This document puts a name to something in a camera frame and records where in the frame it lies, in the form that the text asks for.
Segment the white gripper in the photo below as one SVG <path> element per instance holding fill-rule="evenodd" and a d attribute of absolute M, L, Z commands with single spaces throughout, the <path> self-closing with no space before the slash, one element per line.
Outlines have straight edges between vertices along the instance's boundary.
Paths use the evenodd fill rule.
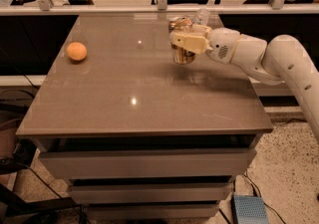
<path fill-rule="evenodd" d="M 200 24 L 177 25 L 170 33 L 173 45 L 195 54 L 206 53 L 215 62 L 229 64 L 240 33 L 227 28 L 211 30 Z"/>

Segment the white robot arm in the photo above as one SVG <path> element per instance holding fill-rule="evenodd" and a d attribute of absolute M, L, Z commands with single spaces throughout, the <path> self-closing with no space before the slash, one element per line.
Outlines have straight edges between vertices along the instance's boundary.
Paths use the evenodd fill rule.
<path fill-rule="evenodd" d="M 227 28 L 194 24 L 186 30 L 173 30 L 169 39 L 184 50 L 236 66 L 265 85 L 285 83 L 319 140 L 319 72 L 294 37 L 279 35 L 267 42 Z"/>

